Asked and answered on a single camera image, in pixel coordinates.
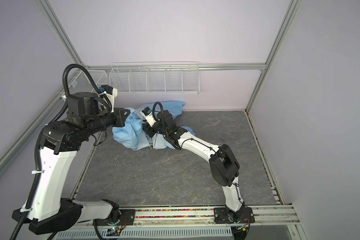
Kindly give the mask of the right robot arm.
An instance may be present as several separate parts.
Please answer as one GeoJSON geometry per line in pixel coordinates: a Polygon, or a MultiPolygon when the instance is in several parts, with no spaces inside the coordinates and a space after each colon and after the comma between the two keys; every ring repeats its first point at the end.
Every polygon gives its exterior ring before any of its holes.
{"type": "Polygon", "coordinates": [[[177,126],[160,102],[154,103],[152,109],[144,108],[141,116],[149,137],[161,135],[176,150],[188,150],[209,163],[212,177],[222,186],[225,195],[225,207],[215,208],[215,223],[250,225],[255,222],[253,210],[245,204],[240,192],[240,164],[228,145],[208,143],[177,126]]]}

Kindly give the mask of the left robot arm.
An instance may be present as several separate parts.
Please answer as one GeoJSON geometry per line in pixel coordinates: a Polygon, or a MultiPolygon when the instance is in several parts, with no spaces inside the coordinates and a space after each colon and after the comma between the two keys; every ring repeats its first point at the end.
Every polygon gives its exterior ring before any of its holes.
{"type": "Polygon", "coordinates": [[[104,220],[115,225],[122,217],[119,205],[113,201],[80,202],[63,198],[62,192],[82,143],[109,128],[124,127],[130,110],[115,108],[116,90],[108,85],[98,87],[88,70],[79,64],[64,69],[62,82],[66,100],[37,138],[34,180],[26,203],[13,212],[17,225],[12,240],[18,237],[24,224],[36,235],[53,237],[77,223],[104,220]],[[68,75],[72,69],[80,69],[87,76],[93,92],[70,92],[68,75]]]}

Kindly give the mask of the light blue zip jacket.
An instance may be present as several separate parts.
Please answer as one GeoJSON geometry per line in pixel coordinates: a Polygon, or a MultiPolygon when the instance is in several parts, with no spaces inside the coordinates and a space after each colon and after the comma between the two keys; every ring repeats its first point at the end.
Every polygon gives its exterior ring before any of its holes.
{"type": "MultiPolygon", "coordinates": [[[[161,102],[164,110],[168,110],[173,116],[173,119],[177,118],[183,112],[183,107],[186,105],[183,101],[166,101],[161,102]]],[[[140,112],[149,107],[153,110],[154,103],[143,104],[137,109],[127,108],[131,111],[130,115],[125,121],[125,126],[123,128],[112,128],[113,139],[118,143],[122,144],[128,149],[134,151],[141,150],[147,147],[153,147],[154,149],[165,149],[170,148],[175,150],[175,148],[168,143],[162,135],[155,134],[152,138],[148,137],[143,130],[143,120],[140,112]]]]}

